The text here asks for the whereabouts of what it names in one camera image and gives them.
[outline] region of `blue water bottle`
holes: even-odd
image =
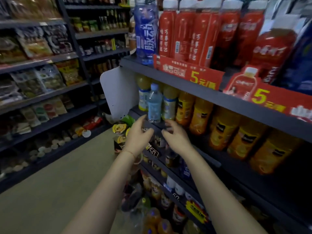
[[[158,8],[155,0],[135,0],[136,53],[144,65],[153,64],[157,54]]]
[[[158,84],[151,84],[151,93],[147,99],[149,106],[149,122],[159,123],[161,118],[162,93],[158,91]]]

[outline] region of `forearm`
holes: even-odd
[[[195,149],[185,155],[182,157],[218,234],[266,233]]]
[[[121,152],[63,234],[108,234],[134,157]]]

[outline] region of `floor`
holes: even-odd
[[[111,129],[0,194],[0,227],[6,234],[60,233],[113,162]],[[117,212],[113,234],[128,233]]]

